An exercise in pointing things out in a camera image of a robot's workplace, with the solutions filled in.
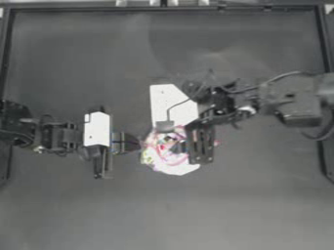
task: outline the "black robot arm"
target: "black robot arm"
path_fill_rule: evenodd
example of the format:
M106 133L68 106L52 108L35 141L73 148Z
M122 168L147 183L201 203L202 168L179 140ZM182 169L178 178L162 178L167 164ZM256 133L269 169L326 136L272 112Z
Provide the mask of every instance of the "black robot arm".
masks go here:
M78 153L82 159L93 161L95 179L110 178L113 155L141 149L134 136L114 132L113 116L103 107L85 115L85 122L59 122L51 115L34 118L27 106L4 100L0 100L0 144L59 156Z
M214 160L215 125L238 123L257 114L274 115L288 126L318 127L324 109L334 109L334 74L310 75L298 71L285 73L257 84L235 81L227 85L206 86L186 81L182 88L198 103L198 119L186 126L187 152L191 164ZM326 140L334 133L334 119L325 131L313 137Z

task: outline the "black cable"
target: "black cable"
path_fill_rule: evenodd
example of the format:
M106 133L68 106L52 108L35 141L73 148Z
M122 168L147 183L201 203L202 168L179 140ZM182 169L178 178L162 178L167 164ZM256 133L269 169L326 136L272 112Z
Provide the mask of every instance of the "black cable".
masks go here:
M171 109L173 109L175 106L178 106L178 105L181 105L181 104L185 104L185 103L189 102L191 99L194 99L194 98L198 96L198 94L201 93L201 91L202 91L202 89L203 89L205 86L206 86L206 82L203 81L202 84L201 84L201 86L199 86L199 88L198 88L198 90L195 91L195 94L194 94L190 98L187 98L186 100L183 100L182 102L174 104L173 106L170 106L170 107L167 108L167 121L171 120Z
M322 132L317 135L313 136L310 134L308 134L306 132L301 131L301 134L310 140L321 142L328 140L333 134L334 134L334 110L332 110L332 119L330 122L328 124L328 126L324 128Z
M222 86L222 89L223 89L223 91L225 91L227 94L231 94L231 95L242 94L242 93L245 93L245 92L248 92L248 91L252 91L252 90L258 89L258 86L260 86L260 85L269 84L269 83L276 82L276 81L278 81L278 80L281 80L281 79L284 79L284 78L286 78L286 77L289 77L289 76L292 76L292 75L300 75L300 74L309 75L309 76L313 75L313 74L310 74L310 73L308 73L308 72L292 71L292 72L282 73L282 74L277 75L276 77L270 78L269 80L266 80L265 82L262 82L262 83L258 84L257 86L250 86L250 87L248 87L248 88L245 88L245 89L242 89L242 90L235 90L235 91L233 91L233 90L229 90L229 89L227 89L226 87L223 87L223 86Z
M173 109L175 106L178 106L178 105L181 105L181 104L185 104L185 103L189 102L190 100L191 100L191 99L187 98L186 100L183 100L182 102L179 102L178 104L174 104L173 106L170 106L170 107L167 108L167 121L171 120L171 109Z

